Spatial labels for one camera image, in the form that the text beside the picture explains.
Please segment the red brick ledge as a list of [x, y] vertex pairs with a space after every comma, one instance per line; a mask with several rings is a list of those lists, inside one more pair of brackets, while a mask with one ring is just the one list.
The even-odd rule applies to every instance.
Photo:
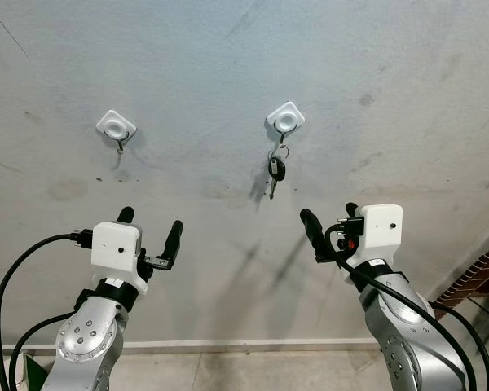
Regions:
[[489, 297], [489, 250], [439, 294], [435, 302], [456, 308], [467, 297]]

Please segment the green flat item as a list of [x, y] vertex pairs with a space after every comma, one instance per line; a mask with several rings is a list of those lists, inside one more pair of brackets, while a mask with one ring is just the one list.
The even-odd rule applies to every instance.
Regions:
[[42, 391], [50, 369], [41, 365], [33, 355], [21, 354], [22, 376], [18, 384], [18, 391]]

